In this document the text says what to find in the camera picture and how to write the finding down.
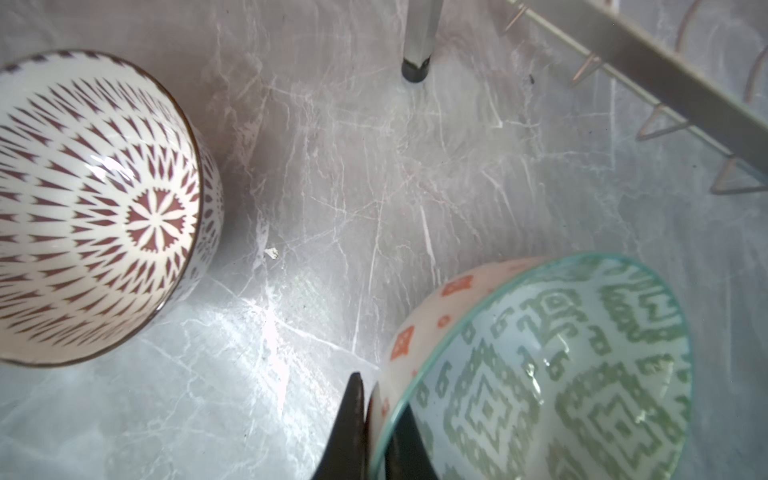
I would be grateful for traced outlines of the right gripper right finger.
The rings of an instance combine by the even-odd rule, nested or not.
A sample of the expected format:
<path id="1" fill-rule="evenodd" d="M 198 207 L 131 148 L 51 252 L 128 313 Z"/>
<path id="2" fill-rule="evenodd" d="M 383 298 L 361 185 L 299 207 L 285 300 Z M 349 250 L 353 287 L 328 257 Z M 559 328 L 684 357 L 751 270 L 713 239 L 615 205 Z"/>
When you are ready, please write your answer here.
<path id="1" fill-rule="evenodd" d="M 437 480 L 410 406 L 394 429 L 385 454 L 387 480 Z"/>

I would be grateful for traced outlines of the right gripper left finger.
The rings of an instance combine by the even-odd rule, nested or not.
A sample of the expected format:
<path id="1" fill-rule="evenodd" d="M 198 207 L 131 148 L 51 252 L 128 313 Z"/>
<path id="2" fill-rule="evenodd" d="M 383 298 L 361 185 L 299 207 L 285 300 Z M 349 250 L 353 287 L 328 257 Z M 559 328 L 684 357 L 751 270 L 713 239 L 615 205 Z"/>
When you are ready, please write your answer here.
<path id="1" fill-rule="evenodd" d="M 312 480 L 366 478 L 367 431 L 364 383 L 350 375 L 328 442 Z"/>

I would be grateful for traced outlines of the green patterned bowl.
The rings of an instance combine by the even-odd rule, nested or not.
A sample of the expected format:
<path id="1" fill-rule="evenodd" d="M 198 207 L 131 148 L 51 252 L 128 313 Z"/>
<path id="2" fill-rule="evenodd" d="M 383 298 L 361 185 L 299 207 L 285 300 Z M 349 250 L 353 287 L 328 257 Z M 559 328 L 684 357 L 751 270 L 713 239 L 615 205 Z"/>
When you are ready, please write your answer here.
<path id="1" fill-rule="evenodd" d="M 693 352 L 665 281 L 605 253 L 489 263 L 416 307 L 383 354 L 367 473 L 410 406 L 438 479 L 670 479 Z"/>

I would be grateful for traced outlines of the white black lattice bowl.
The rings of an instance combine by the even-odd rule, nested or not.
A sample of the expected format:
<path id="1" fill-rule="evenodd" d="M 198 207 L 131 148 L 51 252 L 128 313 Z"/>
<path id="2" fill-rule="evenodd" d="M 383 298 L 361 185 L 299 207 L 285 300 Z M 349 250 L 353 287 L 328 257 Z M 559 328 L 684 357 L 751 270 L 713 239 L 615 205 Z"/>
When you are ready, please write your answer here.
<path id="1" fill-rule="evenodd" d="M 1 359 L 51 368 L 186 299 L 224 223 L 215 160 L 169 91 L 103 52 L 1 69 Z"/>

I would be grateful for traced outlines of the silver wire dish rack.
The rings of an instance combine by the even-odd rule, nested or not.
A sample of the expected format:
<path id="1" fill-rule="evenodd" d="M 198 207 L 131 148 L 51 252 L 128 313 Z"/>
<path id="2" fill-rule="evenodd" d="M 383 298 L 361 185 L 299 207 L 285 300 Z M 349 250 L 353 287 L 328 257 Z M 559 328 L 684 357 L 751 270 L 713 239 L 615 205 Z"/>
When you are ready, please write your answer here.
<path id="1" fill-rule="evenodd" d="M 717 196 L 767 191 L 764 1 L 486 1 L 500 35 L 536 25 L 650 106 L 638 142 L 688 131 L 724 158 Z"/>

